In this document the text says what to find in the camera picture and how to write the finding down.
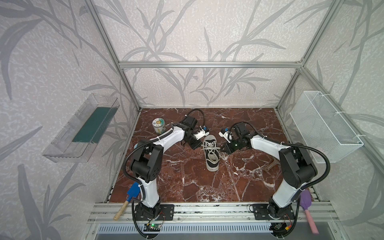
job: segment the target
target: sneaker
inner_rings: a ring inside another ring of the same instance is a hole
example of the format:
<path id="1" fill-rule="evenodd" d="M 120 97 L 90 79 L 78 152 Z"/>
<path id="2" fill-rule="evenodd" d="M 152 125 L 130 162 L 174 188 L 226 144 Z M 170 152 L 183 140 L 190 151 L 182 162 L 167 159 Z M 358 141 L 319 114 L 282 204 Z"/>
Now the sneaker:
<path id="1" fill-rule="evenodd" d="M 215 136 L 208 135 L 203 141 L 203 150 L 205 155 L 205 163 L 208 171 L 215 172 L 218 170 L 219 150 Z"/>

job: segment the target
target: wooden handle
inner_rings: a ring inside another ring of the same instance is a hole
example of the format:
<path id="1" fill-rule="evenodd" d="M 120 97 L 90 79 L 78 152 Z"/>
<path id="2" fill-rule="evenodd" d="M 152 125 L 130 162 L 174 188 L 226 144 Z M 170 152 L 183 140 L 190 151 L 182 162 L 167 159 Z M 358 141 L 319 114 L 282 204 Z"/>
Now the wooden handle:
<path id="1" fill-rule="evenodd" d="M 120 215 L 122 214 L 122 212 L 124 212 L 125 208 L 127 207 L 128 205 L 128 201 L 125 201 L 123 203 L 123 205 L 121 206 L 121 208 L 119 209 L 119 211 L 116 213 L 116 215 L 113 217 L 113 220 L 117 221 L 117 219 L 119 219 Z"/>
<path id="2" fill-rule="evenodd" d="M 310 211 L 307 209 L 305 210 L 305 215 L 307 215 L 308 223 L 310 224 L 311 230 L 313 234 L 319 234 L 319 231 L 317 230 L 316 224 L 313 221 L 313 218 L 310 214 Z"/>

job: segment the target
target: wallpaper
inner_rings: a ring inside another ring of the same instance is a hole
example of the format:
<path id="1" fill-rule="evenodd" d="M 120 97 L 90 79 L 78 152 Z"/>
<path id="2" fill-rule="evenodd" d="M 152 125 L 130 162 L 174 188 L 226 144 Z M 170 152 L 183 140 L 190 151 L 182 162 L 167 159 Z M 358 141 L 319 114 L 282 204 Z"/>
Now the wallpaper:
<path id="1" fill-rule="evenodd" d="M 138 68 L 126 71 L 141 106 L 274 107 L 292 68 Z"/>
<path id="2" fill-rule="evenodd" d="M 0 239 L 78 239 L 137 112 L 82 1 L 0 1 Z M 89 94 L 120 108 L 87 163 L 42 156 Z"/>
<path id="3" fill-rule="evenodd" d="M 384 152 L 384 1 L 344 1 L 306 68 Z M 312 90 L 300 77 L 281 108 L 288 132 L 300 133 L 289 117 L 294 99 Z M 319 174 L 323 164 L 317 164 Z M 329 176 L 316 185 L 330 200 L 352 240 L 378 240 L 384 235 L 384 177 L 361 149 L 331 164 Z"/>
<path id="4" fill-rule="evenodd" d="M 291 119 L 290 112 L 303 91 L 315 89 L 304 76 L 300 76 L 279 109 L 293 142 L 304 140 Z M 315 162 L 317 179 L 323 174 L 325 164 Z M 384 178 L 361 149 L 339 162 L 331 163 L 331 171 L 322 182 L 315 185 L 323 201 L 331 201 L 343 227 L 351 240 L 379 240 L 384 235 Z"/>
<path id="5" fill-rule="evenodd" d="M 331 0 L 95 0 L 120 61 L 299 61 Z M 143 107 L 276 106 L 293 69 L 125 69 Z"/>

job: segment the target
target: light blue object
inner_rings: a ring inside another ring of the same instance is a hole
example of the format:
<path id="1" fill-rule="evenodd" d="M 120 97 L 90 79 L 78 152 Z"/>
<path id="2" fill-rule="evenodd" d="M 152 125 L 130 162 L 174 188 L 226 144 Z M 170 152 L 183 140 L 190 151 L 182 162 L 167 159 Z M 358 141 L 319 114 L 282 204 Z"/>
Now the light blue object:
<path id="1" fill-rule="evenodd" d="M 130 202 L 133 197 L 137 197 L 140 192 L 140 187 L 137 182 L 135 182 L 128 190 L 127 194 L 129 195 L 127 201 Z"/>

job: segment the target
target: purple spatula head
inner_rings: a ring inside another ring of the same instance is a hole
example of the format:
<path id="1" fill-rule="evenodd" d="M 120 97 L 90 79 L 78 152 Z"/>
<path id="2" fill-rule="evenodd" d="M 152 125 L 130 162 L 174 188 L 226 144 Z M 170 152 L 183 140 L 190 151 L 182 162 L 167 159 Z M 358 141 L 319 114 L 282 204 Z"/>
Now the purple spatula head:
<path id="1" fill-rule="evenodd" d="M 307 210 L 312 204 L 311 193 L 308 189 L 301 192 L 300 206 Z"/>

